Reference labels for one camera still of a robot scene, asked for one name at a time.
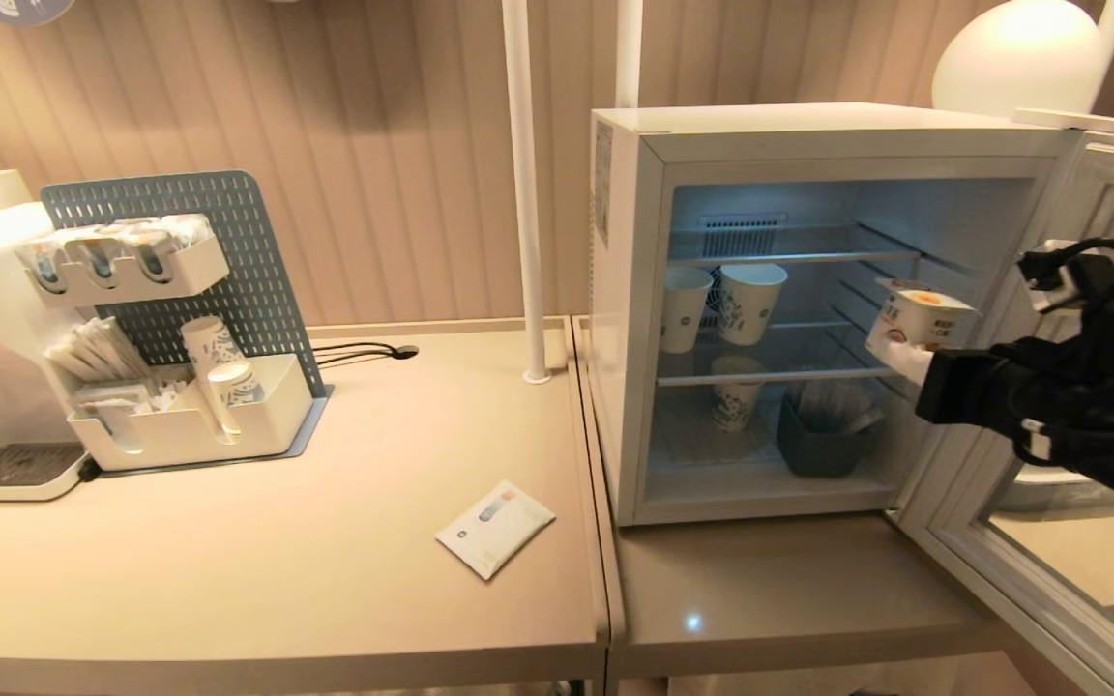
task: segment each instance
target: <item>blue pegboard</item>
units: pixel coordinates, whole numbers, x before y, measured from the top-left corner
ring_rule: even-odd
[[[102,304],[101,317],[119,325],[150,365],[189,361],[183,347],[183,323],[216,314],[248,356],[295,353],[312,396],[326,395],[321,371],[304,330],[304,316],[286,266],[277,251],[261,187],[248,173],[79,180],[40,190],[40,202],[55,228],[110,224],[124,217],[204,213],[222,244],[231,274],[199,295]]]

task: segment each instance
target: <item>wall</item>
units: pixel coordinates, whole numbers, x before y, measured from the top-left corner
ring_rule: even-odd
[[[647,0],[641,102],[929,106],[948,40],[998,2]],[[583,312],[616,3],[530,10],[546,305]],[[501,43],[499,0],[78,0],[0,23],[0,167],[35,193],[244,168],[313,325],[516,316]],[[1114,65],[1096,110],[1114,115]]]

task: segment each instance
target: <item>black cord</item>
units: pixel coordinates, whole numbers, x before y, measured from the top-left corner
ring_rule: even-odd
[[[314,353],[322,354],[328,353],[329,351],[341,351],[341,349],[356,349],[360,347],[360,345],[374,345],[375,349],[372,349],[372,351],[355,351],[353,353],[328,356],[323,361],[317,361],[317,365],[331,365],[333,363],[352,361],[354,357],[365,357],[368,355],[381,355],[383,357],[393,357],[394,361],[405,361],[420,354],[420,350],[414,345],[398,345],[394,347],[389,343],[375,343],[374,341],[360,341],[358,343],[343,343],[340,345],[322,345],[322,347],[314,347],[312,351]]]
[[[1086,252],[1088,249],[1111,249],[1114,252],[1114,238],[1112,237],[1095,237],[1095,238],[1084,238],[1083,241],[1072,244],[1071,246],[1065,246],[1064,249],[1058,249],[1052,252],[1053,255],[1059,259],[1058,266],[1066,265],[1072,257]],[[1082,308],[1083,313],[1095,313],[1102,305],[1105,305],[1114,300],[1114,281],[1111,285],[1103,291],[1102,295],[1089,296],[1086,301],[1086,305]],[[1061,305],[1068,304],[1068,300],[1065,303],[1053,304],[1052,307],[1044,310],[1044,313],[1052,312],[1052,310],[1057,310]]]
[[[1081,430],[1077,428],[1065,428],[1062,424],[1044,423],[1043,432],[1066,435],[1071,440],[1114,440],[1114,430]]]
[[[1013,455],[1014,458],[1018,458],[1023,462],[1027,464],[1034,464],[1035,467],[1052,465],[1052,462],[1049,462],[1048,459],[1035,458],[1035,455],[1030,453],[1029,450],[1025,449],[1025,444],[1022,444],[1020,440],[1013,441]]]
[[[363,345],[372,345],[372,347],[385,349],[385,351],[390,352],[390,356],[398,355],[398,353],[401,352],[401,347],[393,347],[389,343],[377,343],[375,341],[356,341],[354,343],[340,343],[338,345],[319,345],[319,347],[314,347],[312,352],[324,353],[328,351],[341,351],[342,349],[359,349],[363,347]],[[400,361],[405,360],[405,357],[399,357],[399,360]]]
[[[380,355],[383,357],[393,357],[393,353],[389,351],[356,351],[354,353],[344,353],[341,355],[335,355],[332,357],[326,357],[324,361],[317,361],[317,365],[332,365],[334,363],[340,363],[343,361],[354,360],[354,357],[364,357],[368,355]]]

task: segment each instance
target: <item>countertop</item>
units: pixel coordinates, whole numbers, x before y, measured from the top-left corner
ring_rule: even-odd
[[[583,351],[585,317],[575,322]],[[585,370],[580,379],[587,384]],[[589,412],[585,386],[583,395]],[[592,419],[584,427],[594,433]],[[596,471],[596,447],[590,457]],[[610,688],[615,679],[962,656],[1012,639],[882,512],[602,533],[615,550],[605,555]]]
[[[995,512],[991,523],[1072,586],[1104,607],[1114,605],[1113,514]]]
[[[607,616],[568,323],[355,326],[301,458],[0,502],[0,692],[300,693],[593,678]],[[556,512],[491,581],[433,539],[500,480]]]

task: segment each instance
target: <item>fridge door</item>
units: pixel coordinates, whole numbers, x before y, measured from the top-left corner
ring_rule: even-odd
[[[1083,138],[1026,234],[1024,247],[1114,237],[1114,136]],[[1079,327],[1039,320],[1013,274],[985,330],[993,342],[1062,341]],[[893,519],[1084,690],[1114,693],[1113,490],[1023,465],[994,432],[947,427]]]

